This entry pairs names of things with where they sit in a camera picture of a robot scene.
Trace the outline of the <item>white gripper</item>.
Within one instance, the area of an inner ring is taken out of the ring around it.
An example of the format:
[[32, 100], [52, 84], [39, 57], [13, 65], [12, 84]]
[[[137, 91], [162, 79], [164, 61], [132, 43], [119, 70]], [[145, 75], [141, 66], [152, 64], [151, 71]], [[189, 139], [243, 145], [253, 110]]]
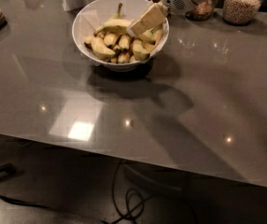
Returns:
[[133, 20], [127, 28], [129, 35], [140, 35], [165, 22], [169, 14], [185, 15], [198, 6], [194, 0], [161, 0], [151, 4], [138, 18]]

